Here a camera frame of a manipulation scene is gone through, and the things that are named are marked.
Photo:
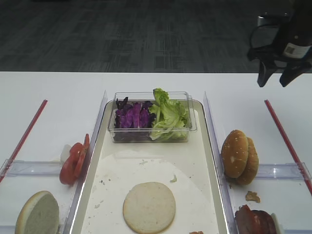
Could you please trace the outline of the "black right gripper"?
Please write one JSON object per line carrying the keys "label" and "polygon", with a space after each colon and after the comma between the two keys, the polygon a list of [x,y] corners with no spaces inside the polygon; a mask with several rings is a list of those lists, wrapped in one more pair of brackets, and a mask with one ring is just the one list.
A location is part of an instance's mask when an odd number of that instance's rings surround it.
{"label": "black right gripper", "polygon": [[[283,87],[312,68],[312,2],[293,0],[292,7],[287,23],[276,27],[257,26],[250,34],[248,59],[259,60],[259,87],[264,87],[275,68],[280,68],[276,61],[287,64],[279,80]],[[253,37],[261,28],[277,28],[277,32],[269,45],[255,47]]]}

